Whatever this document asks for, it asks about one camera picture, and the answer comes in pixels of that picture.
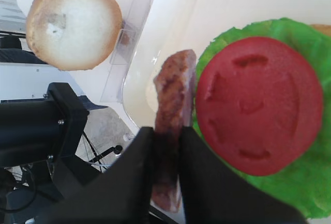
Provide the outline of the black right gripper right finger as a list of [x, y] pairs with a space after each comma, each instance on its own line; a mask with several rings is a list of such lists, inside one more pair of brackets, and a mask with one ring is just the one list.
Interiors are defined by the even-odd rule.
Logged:
[[180, 137], [179, 181], [186, 223], [306, 223], [294, 207], [253, 187], [191, 127]]

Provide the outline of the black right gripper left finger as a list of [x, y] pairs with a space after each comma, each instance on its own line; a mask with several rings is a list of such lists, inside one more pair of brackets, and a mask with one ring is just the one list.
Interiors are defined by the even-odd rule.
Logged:
[[77, 156], [59, 159], [52, 181], [64, 199], [39, 223], [149, 223], [154, 131], [142, 127], [120, 157], [100, 174]]

